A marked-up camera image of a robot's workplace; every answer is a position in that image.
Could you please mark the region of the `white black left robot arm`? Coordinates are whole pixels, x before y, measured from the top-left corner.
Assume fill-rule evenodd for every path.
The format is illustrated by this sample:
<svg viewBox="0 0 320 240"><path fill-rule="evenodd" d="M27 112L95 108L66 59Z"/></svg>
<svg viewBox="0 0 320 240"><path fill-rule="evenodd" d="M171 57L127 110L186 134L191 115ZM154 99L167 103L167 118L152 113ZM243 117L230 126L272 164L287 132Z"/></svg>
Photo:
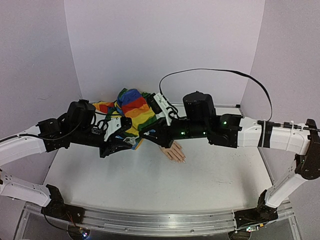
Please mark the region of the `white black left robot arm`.
<svg viewBox="0 0 320 240"><path fill-rule="evenodd" d="M35 126L0 141L0 164L6 165L34 154L49 153L71 144L99 149L99 156L109 155L132 148L130 143L118 138L129 130L132 120L120 114L106 114L97 120L96 108L88 100L70 103L66 113L59 118L49 118ZM0 174L0 194L47 207L56 218L68 213L59 190L52 185L36 185L7 173Z"/></svg>

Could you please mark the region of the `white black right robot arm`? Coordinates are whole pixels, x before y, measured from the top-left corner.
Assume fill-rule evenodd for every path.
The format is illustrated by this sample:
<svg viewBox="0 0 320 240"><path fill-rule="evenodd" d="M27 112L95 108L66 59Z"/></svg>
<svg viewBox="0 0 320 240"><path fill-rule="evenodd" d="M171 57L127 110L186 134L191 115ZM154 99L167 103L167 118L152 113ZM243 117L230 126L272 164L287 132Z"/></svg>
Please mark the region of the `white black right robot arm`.
<svg viewBox="0 0 320 240"><path fill-rule="evenodd" d="M259 147L295 154L284 178L262 192L256 207L235 212L239 228L276 220L282 201L304 182L320 176L320 131L313 119L295 124L217 115L212 97L199 91L183 97L185 117L174 117L175 109L160 93L152 94L148 102L160 117L139 135L163 148L170 148L175 140L206 138L215 146Z"/></svg>

